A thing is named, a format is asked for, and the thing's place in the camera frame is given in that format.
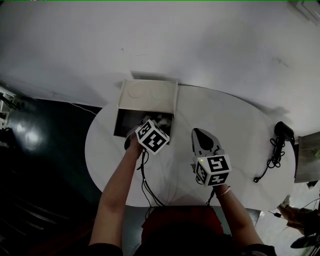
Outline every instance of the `hand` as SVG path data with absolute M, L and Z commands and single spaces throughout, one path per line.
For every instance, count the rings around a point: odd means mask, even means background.
M 127 151 L 133 151 L 139 156 L 143 150 L 142 145 L 138 142 L 136 133 L 130 135 L 130 146 Z

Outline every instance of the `power cord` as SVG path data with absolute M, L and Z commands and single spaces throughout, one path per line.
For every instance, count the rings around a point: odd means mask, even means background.
M 71 104 L 71 105 L 74 105 L 74 106 L 76 106 L 76 107 L 78 107 L 78 108 L 80 108 L 80 109 L 83 109 L 83 110 L 85 110 L 85 111 L 91 112 L 91 113 L 94 114 L 94 115 L 98 115 L 97 113 L 94 113 L 94 112 L 92 112 L 92 111 L 89 110 L 89 109 L 85 109 L 85 108 L 83 108 L 83 107 L 81 107 L 81 106 L 78 106 L 78 105 L 76 105 L 76 104 L 73 104 L 73 103 L 71 103 L 71 102 L 68 102 L 68 103 Z
M 280 214 L 280 213 L 278 213 L 278 212 L 275 212 L 275 213 L 273 213 L 273 212 L 271 212 L 271 211 L 269 211 L 268 210 L 268 212 L 269 213 L 271 213 L 271 214 L 273 214 L 275 217 L 277 217 L 277 218 L 281 218 L 281 219 L 284 219 L 284 220 L 286 220 L 284 217 L 282 217 L 282 215 Z
M 203 185 L 202 183 L 200 183 L 200 179 L 199 179 L 198 176 L 195 176 L 195 181 L 196 181 L 196 183 L 198 183 L 199 185 Z
M 155 194 L 152 192 L 152 190 L 150 189 L 147 180 L 146 180 L 146 176 L 145 176 L 145 164 L 147 163 L 147 161 L 149 160 L 149 153 L 146 151 L 146 149 L 143 149 L 142 151 L 142 157 L 141 157 L 141 164 L 140 167 L 137 170 L 141 170 L 141 175 L 142 175 L 142 184 L 141 184 L 141 189 L 142 192 L 145 196 L 145 198 L 148 200 L 149 203 L 149 209 L 147 210 L 147 212 L 145 213 L 145 219 L 147 219 L 147 215 L 150 214 L 151 209 L 153 209 L 154 207 L 151 206 L 150 200 L 148 199 L 144 189 L 152 196 L 154 202 L 156 203 L 157 206 L 162 206 L 164 207 L 165 205 L 155 196 Z
M 279 168 L 281 166 L 281 164 L 280 164 L 281 157 L 283 157 L 285 155 L 285 152 L 281 151 L 280 155 L 278 157 L 276 156 L 277 147 L 281 147 L 281 145 L 278 145 L 279 144 L 279 137 L 277 137 L 276 139 L 271 138 L 270 139 L 270 143 L 273 145 L 272 157 L 266 162 L 266 168 L 264 170 L 264 173 L 260 177 L 255 177 L 253 179 L 253 181 L 255 183 L 258 183 L 263 178 L 263 176 L 265 176 L 268 168 L 269 169 L 272 169 L 272 168 L 275 168 L 275 167 Z
M 308 205 L 310 205 L 312 202 L 317 201 L 317 200 L 319 200 L 319 199 L 320 199 L 320 198 L 318 198 L 318 199 L 315 199 L 315 200 L 311 201 L 310 203 L 308 203 L 306 206 L 304 206 L 304 207 L 302 207 L 302 208 L 307 207 L 307 206 L 308 206 Z
M 211 199 L 214 197 L 214 195 L 215 195 L 215 187 L 213 186 L 210 197 L 209 197 L 208 201 L 206 202 L 207 206 L 210 206 Z

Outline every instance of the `person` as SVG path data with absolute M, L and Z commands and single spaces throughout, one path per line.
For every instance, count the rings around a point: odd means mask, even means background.
M 127 196 L 143 148 L 134 135 L 123 159 L 102 193 L 86 255 L 121 256 L 122 227 Z M 209 206 L 156 207 L 143 224 L 141 245 L 135 256 L 242 255 L 275 256 L 264 245 L 247 210 L 228 186 L 215 187 L 231 230 L 223 233 L 215 211 Z
M 294 228 L 304 236 L 310 236 L 320 232 L 320 207 L 316 210 L 296 208 L 290 206 L 290 195 L 277 207 L 287 226 Z

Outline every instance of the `black and white marker cube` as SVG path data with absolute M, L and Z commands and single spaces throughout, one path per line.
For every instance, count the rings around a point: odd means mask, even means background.
M 195 164 L 195 173 L 205 187 L 226 183 L 227 177 L 232 171 L 227 154 L 198 157 Z
M 170 140 L 169 136 L 150 119 L 135 130 L 138 142 L 153 155 L 158 153 Z

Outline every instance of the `open box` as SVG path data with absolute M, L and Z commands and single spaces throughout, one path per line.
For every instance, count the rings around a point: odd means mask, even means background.
M 160 128 L 170 137 L 176 113 L 178 82 L 158 80 L 124 80 L 118 102 L 114 133 L 126 137 L 145 116 L 151 120 L 168 119 L 170 126 Z

